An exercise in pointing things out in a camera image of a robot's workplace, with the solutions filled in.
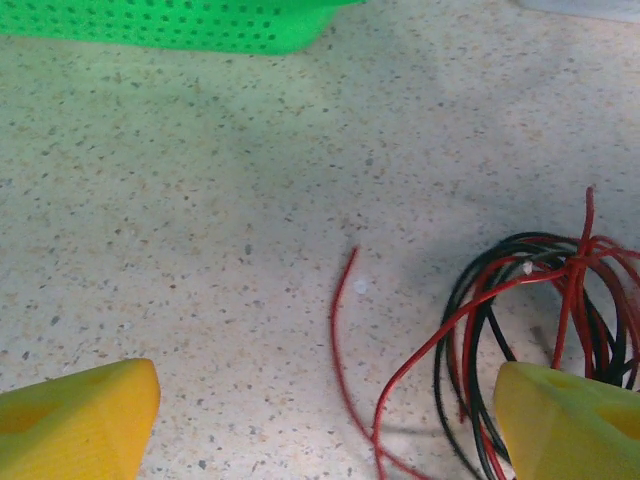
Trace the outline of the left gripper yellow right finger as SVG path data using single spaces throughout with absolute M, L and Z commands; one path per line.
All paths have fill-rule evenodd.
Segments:
M 639 478 L 637 392 L 507 362 L 494 406 L 518 479 Z

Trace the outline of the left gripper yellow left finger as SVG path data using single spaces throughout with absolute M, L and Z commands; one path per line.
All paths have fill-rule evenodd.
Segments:
M 4 479 L 134 479 L 160 405 L 153 362 L 118 361 L 1 395 Z

